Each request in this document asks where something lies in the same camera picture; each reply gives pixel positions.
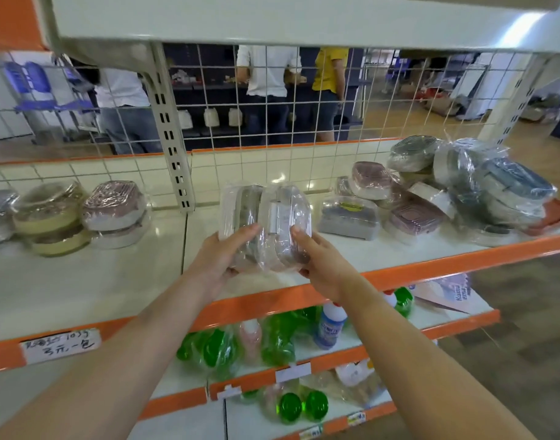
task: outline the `white jug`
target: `white jug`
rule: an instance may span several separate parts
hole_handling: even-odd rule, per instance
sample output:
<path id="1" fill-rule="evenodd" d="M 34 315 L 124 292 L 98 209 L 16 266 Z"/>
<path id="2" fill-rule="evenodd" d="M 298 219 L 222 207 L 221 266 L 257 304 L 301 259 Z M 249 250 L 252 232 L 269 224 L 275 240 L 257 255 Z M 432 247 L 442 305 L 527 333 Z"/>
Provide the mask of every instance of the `white jug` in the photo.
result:
<path id="1" fill-rule="evenodd" d="M 207 108 L 204 112 L 205 125 L 211 128 L 219 126 L 219 114 L 214 108 Z"/>
<path id="2" fill-rule="evenodd" d="M 238 108 L 232 108 L 229 110 L 229 126 L 238 127 L 243 123 L 243 113 Z"/>
<path id="3" fill-rule="evenodd" d="M 190 130 L 192 128 L 192 117 L 188 110 L 178 111 L 178 121 L 180 122 L 181 130 Z"/>

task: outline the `right hand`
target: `right hand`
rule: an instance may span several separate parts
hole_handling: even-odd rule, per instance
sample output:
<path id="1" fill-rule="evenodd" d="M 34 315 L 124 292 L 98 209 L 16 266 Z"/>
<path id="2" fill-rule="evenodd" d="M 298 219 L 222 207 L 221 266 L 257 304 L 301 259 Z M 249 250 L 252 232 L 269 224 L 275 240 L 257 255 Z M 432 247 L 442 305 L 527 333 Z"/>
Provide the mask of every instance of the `right hand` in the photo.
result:
<path id="1" fill-rule="evenodd" d="M 292 238 L 310 256 L 310 261 L 299 273 L 307 279 L 321 295 L 340 303 L 348 283 L 360 276 L 357 270 L 341 256 L 341 253 L 318 233 L 308 236 L 302 229 L 293 226 Z"/>

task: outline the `person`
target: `person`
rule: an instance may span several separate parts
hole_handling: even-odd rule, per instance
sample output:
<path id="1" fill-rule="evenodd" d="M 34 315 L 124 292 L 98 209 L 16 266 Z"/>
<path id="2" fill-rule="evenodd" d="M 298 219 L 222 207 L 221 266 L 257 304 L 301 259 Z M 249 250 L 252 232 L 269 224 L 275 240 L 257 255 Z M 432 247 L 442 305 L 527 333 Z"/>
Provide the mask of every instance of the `person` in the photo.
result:
<path id="1" fill-rule="evenodd" d="M 474 377 L 403 318 L 320 235 L 292 227 L 310 255 L 300 271 L 347 311 L 375 370 L 419 440 L 534 440 Z M 236 272 L 235 251 L 259 232 L 208 237 L 188 270 L 136 318 L 0 427 L 0 440 L 126 438 L 202 308 Z"/>
<path id="2" fill-rule="evenodd" d="M 317 101 L 312 108 L 316 140 L 333 142 L 333 124 L 342 102 L 345 100 L 345 67 L 349 48 L 322 47 L 314 64 L 317 68 L 313 81 L 313 93 Z"/>
<path id="3" fill-rule="evenodd" d="M 249 83 L 248 102 L 260 104 L 246 108 L 247 132 L 261 134 L 264 128 L 269 133 L 287 132 L 289 107 L 284 73 L 288 72 L 290 83 L 298 82 L 302 70 L 298 48 L 240 45 L 236 65 L 237 81 Z"/>
<path id="4" fill-rule="evenodd" d="M 159 142 L 150 100 L 137 73 L 114 68 L 79 68 L 78 73 L 94 85 L 101 126 L 117 154 L 164 152 Z"/>

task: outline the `white shirt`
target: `white shirt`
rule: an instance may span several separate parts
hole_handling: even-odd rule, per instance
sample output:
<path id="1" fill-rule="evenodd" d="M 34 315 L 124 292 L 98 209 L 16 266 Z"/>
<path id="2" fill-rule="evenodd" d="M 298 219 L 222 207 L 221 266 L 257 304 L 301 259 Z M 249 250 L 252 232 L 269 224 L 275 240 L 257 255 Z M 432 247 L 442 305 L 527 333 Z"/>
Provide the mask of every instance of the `white shirt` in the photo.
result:
<path id="1" fill-rule="evenodd" d="M 99 108 L 123 105 L 148 107 L 150 100 L 137 73 L 123 69 L 100 69 L 100 85 L 94 87 Z"/>
<path id="2" fill-rule="evenodd" d="M 237 66 L 250 68 L 251 76 L 247 95 L 288 95 L 284 85 L 284 70 L 300 73 L 302 65 L 298 48 L 291 46 L 246 46 L 241 44 L 237 51 Z"/>

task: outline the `pink bottle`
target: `pink bottle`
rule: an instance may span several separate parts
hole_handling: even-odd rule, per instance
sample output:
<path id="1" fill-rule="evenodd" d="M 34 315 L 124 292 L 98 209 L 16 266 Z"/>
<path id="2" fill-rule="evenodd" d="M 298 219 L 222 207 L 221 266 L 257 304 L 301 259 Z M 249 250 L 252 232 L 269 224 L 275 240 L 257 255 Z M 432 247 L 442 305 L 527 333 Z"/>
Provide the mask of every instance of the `pink bottle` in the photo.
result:
<path id="1" fill-rule="evenodd" d="M 240 324 L 239 337 L 245 361 L 248 364 L 258 364 L 261 361 L 262 328 L 257 320 L 247 320 Z"/>

